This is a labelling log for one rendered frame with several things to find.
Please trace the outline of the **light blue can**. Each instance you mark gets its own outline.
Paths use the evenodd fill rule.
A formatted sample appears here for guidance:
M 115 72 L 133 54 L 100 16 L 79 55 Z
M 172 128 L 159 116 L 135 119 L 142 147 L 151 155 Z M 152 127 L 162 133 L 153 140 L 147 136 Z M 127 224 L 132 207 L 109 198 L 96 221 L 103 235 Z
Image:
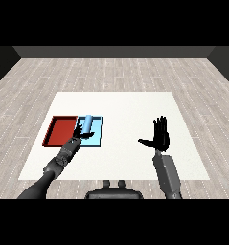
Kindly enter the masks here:
M 91 130 L 91 125 L 92 125 L 92 116 L 91 115 L 86 115 L 84 119 L 84 124 L 82 127 L 82 134 L 84 133 L 89 133 Z

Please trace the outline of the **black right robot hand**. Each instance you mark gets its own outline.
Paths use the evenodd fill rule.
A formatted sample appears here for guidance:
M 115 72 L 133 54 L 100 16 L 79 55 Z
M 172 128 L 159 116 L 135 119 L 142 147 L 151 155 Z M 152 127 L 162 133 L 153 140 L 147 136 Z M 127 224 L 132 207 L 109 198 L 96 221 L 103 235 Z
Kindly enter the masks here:
M 138 142 L 146 147 L 152 147 L 160 152 L 166 152 L 170 145 L 170 136 L 167 131 L 167 118 L 161 116 L 153 121 L 154 135 L 153 140 L 139 139 Z

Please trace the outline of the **dark grey robot body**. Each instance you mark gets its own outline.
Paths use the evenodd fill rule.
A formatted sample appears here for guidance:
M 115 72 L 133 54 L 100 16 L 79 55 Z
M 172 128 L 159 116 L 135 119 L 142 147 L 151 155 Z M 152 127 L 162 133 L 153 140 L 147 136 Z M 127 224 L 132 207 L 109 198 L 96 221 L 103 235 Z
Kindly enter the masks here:
M 128 189 L 124 180 L 118 181 L 118 187 L 110 187 L 110 181 L 104 180 L 100 189 L 88 191 L 85 199 L 143 199 L 140 191 Z

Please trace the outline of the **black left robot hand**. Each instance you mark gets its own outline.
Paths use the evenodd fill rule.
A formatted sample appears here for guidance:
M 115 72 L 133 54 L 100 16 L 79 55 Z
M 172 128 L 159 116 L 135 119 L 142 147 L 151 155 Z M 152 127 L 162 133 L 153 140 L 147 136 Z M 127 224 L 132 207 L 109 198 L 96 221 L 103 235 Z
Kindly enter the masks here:
M 92 137 L 94 135 L 93 132 L 82 133 L 81 131 L 82 131 L 82 125 L 78 124 L 77 127 L 74 129 L 73 138 L 89 139 L 90 137 Z

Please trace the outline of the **red shallow open box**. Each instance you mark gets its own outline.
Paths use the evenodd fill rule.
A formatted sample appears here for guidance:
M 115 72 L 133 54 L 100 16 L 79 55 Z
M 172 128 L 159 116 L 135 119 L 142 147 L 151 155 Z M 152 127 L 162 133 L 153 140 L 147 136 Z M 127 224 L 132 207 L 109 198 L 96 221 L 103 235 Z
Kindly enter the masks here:
M 53 116 L 42 146 L 62 147 L 73 135 L 77 116 Z

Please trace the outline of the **light blue shallow open box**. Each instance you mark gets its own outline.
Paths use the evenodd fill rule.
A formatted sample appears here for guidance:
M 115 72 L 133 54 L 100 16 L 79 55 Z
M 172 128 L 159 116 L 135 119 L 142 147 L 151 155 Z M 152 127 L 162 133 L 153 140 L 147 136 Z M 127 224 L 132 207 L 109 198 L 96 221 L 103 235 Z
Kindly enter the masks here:
M 77 124 L 84 124 L 85 116 L 79 116 Z M 102 125 L 103 118 L 101 116 L 92 116 L 92 125 L 90 132 L 93 132 L 94 135 L 89 139 L 81 139 L 81 147 L 100 147 L 102 139 Z

